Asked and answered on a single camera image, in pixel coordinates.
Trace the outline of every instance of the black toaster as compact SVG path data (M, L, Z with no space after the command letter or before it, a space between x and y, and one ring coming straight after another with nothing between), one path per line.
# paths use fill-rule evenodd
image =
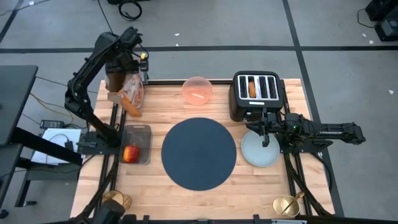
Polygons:
M280 111L283 97L276 73L240 71L229 88L229 114L233 121L258 121L263 108L268 113Z

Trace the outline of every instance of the concrete floor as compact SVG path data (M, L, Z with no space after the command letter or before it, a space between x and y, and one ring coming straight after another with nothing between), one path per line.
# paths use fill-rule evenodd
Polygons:
M113 31L120 34L134 26L148 47L271 45L293 46L281 0L152 0L143 2L142 17L123 20L116 6L103 3ZM289 0L301 46L375 46L382 43L375 31L356 22L356 11L369 0ZM0 1L0 14L13 9L17 0ZM0 30L11 13L0 17ZM365 14L361 18L369 22ZM96 1L51 0L17 13L1 49L88 48L98 35L108 31ZM38 77L66 83L89 53L0 54L0 65L38 65ZM367 138L360 146L336 142L329 148L331 163L346 217L398 220L398 194L394 119L398 110L397 51L303 52L320 118L325 123L355 121ZM270 70L281 78L302 78L294 51L226 50L150 53L150 77L231 78L238 70ZM102 71L92 82L96 91ZM42 100L63 105L64 86L36 80L32 93ZM95 103L96 95L90 93ZM69 119L44 110L29 98L24 113L36 121ZM76 124L84 126L83 121ZM20 127L39 133L39 127L21 117ZM31 152L24 151L29 157ZM10 216L0 223L43 223L69 217L76 181L36 181L28 200L33 207L14 208L22 182L17 173L2 208Z

